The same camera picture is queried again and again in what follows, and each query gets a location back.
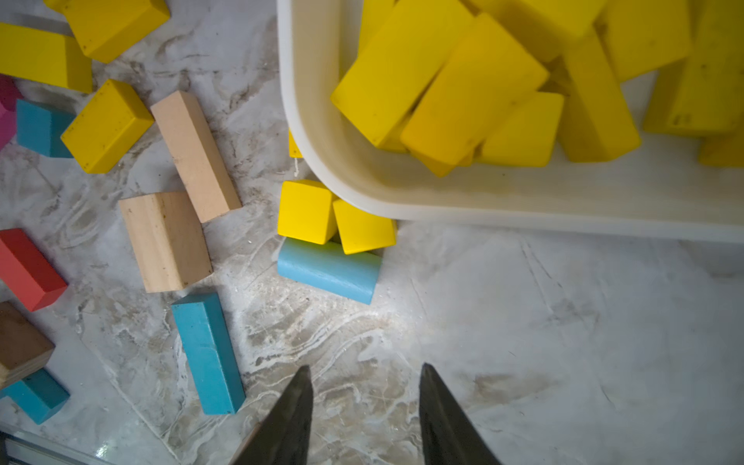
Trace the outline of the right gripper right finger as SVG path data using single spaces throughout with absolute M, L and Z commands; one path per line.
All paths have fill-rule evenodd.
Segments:
M 420 429 L 426 465 L 502 464 L 429 363 L 420 374 Z

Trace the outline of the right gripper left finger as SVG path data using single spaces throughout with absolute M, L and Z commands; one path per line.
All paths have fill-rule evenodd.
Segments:
M 313 411 L 308 365 L 302 366 L 263 422 L 243 441 L 232 464 L 306 464 Z

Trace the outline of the white plastic bin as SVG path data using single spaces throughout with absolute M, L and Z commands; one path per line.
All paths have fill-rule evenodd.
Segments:
M 341 199 L 398 220 L 739 243 L 743 172 L 698 162 L 697 139 L 644 134 L 609 163 L 556 150 L 544 168 L 474 164 L 437 177 L 415 158 L 381 151 L 333 106 L 356 58 L 358 1 L 277 5 L 282 100 L 317 178 Z

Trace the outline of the long yellow block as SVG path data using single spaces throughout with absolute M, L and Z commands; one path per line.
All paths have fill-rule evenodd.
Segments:
M 296 140 L 294 138 L 293 132 L 288 132 L 288 140 L 289 140 L 289 155 L 293 159 L 302 159 L 302 153 L 300 152 L 300 149 L 298 148 L 298 145 L 296 144 Z

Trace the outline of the teal slanted block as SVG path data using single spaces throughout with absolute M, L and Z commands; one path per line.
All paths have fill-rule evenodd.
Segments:
M 218 294 L 190 294 L 172 313 L 203 412 L 236 414 L 245 392 Z

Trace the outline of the light blue cylinder block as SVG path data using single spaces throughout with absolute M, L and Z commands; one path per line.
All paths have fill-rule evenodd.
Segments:
M 372 302 L 381 266 L 382 258 L 372 253 L 346 255 L 332 241 L 293 238 L 285 239 L 277 259 L 279 275 L 363 304 Z

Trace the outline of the small yellow cube right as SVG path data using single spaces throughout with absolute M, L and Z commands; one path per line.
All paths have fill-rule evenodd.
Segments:
M 365 212 L 343 200 L 334 201 L 333 210 L 346 255 L 395 246 L 397 226 L 393 219 Z

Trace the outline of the small yellow cube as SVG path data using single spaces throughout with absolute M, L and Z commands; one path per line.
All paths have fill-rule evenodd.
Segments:
M 397 226 L 393 219 L 365 212 L 343 200 L 334 201 L 333 210 L 346 255 L 395 246 Z
M 338 231 L 333 210 L 336 200 L 337 195 L 319 181 L 284 181 L 277 234 L 314 244 L 326 244 Z

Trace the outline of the small yellow cube left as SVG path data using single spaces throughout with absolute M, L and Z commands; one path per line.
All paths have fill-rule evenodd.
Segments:
M 326 244 L 338 231 L 333 210 L 336 200 L 337 195 L 319 181 L 284 181 L 277 234 L 314 244 Z

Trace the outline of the natural wood block centre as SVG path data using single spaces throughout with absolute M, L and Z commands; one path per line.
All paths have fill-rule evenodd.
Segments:
M 181 291 L 213 273 L 203 227 L 186 192 L 142 195 L 118 205 L 149 294 Z

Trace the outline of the teal long block front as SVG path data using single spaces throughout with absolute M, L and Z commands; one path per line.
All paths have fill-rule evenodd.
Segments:
M 46 368 L 2 389 L 1 395 L 10 397 L 38 425 L 57 414 L 70 398 Z

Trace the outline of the natural wood block slanted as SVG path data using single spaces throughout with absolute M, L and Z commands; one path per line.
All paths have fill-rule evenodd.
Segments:
M 201 223 L 242 203 L 197 97 L 176 91 L 151 112 Z

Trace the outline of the natural wood block front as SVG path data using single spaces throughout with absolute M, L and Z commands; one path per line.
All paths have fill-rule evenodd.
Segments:
M 1 303 L 1 389 L 44 368 L 54 344 L 11 302 Z

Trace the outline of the red block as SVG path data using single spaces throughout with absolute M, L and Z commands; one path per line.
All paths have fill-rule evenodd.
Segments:
M 54 304 L 68 288 L 68 283 L 21 229 L 1 232 L 1 280 L 31 312 Z

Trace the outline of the yellow block centre slanted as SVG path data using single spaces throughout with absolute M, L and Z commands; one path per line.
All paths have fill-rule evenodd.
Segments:
M 153 123 L 135 89 L 109 79 L 62 133 L 61 141 L 84 172 L 106 174 Z

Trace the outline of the small teal cube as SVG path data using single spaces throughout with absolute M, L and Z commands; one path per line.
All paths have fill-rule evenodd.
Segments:
M 15 112 L 20 146 L 48 158 L 73 158 L 61 135 L 76 118 L 75 114 L 21 99 L 17 100 Z

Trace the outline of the magenta block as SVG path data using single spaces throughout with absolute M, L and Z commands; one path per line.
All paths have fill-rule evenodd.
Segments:
M 0 149 L 3 149 L 17 133 L 17 101 L 23 98 L 11 77 L 1 76 L 0 98 Z

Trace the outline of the yellow flat block left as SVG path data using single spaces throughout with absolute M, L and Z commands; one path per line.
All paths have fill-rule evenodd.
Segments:
M 91 59 L 75 38 L 9 23 L 1 23 L 1 74 L 93 91 Z

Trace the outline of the yellow block under large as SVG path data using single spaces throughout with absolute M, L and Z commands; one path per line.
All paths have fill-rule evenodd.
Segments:
M 73 0 L 62 7 L 85 56 L 110 63 L 171 18 L 163 0 Z

